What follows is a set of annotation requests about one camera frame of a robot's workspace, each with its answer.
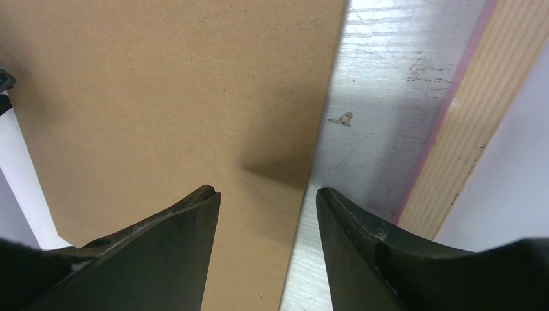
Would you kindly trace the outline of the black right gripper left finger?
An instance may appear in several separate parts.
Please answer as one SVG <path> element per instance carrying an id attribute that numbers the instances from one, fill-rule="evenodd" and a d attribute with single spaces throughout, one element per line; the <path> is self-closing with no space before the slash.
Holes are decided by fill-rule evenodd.
<path id="1" fill-rule="evenodd" d="M 203 185 L 86 245 L 1 241 L 2 310 L 199 310 L 221 194 Z"/>

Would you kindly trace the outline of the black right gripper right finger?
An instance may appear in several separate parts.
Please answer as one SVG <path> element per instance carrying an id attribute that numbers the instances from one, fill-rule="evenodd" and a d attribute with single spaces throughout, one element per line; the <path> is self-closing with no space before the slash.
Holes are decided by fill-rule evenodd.
<path id="1" fill-rule="evenodd" d="M 333 188 L 316 194 L 334 310 L 547 310 L 548 240 L 472 252 L 408 232 Z"/>

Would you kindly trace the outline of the brown backing board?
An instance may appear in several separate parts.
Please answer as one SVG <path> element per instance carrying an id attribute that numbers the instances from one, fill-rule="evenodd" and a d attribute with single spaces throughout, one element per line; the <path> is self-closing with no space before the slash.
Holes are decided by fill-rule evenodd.
<path id="1" fill-rule="evenodd" d="M 278 310 L 344 1 L 2 1 L 1 67 L 60 236 L 221 193 L 203 310 Z"/>

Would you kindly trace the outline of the pink wooden photo frame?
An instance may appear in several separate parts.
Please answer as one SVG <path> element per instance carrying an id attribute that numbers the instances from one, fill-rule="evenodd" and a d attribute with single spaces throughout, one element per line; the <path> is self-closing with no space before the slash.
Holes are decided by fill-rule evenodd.
<path id="1" fill-rule="evenodd" d="M 399 208 L 400 228 L 435 238 L 547 41 L 547 1 L 485 4 Z"/>

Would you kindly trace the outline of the blue landscape photo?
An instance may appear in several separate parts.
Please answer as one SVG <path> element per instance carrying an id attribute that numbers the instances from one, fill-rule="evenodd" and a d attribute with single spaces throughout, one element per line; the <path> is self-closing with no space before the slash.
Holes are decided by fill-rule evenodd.
<path id="1" fill-rule="evenodd" d="M 548 47 L 544 47 L 435 242 L 482 251 L 548 237 Z"/>

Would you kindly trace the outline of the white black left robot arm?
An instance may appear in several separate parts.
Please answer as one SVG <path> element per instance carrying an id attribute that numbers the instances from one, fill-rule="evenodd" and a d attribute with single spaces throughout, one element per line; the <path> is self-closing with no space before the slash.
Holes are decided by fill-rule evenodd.
<path id="1" fill-rule="evenodd" d="M 4 115 L 8 110 L 12 109 L 12 103 L 8 96 L 8 91 L 12 89 L 17 80 L 10 73 L 4 69 L 0 70 L 1 77 L 1 107 L 0 107 L 0 116 Z"/>

